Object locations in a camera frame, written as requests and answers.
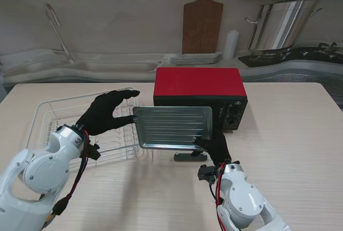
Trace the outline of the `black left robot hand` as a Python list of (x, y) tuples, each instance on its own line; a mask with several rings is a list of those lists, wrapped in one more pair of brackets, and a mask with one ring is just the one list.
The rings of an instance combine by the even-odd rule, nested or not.
[(139, 94), (140, 92), (137, 90), (113, 90), (103, 93), (95, 98), (76, 125), (82, 127), (90, 136), (96, 136), (136, 123), (139, 119), (138, 116), (114, 117), (113, 112), (124, 100), (137, 97)]

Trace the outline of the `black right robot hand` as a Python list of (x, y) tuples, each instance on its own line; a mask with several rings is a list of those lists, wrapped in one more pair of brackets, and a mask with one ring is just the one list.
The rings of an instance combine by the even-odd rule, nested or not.
[(193, 137), (192, 142), (194, 145), (201, 147), (209, 154), (216, 167), (220, 167), (224, 162), (232, 162), (226, 137), (220, 129), (213, 129), (212, 139)]

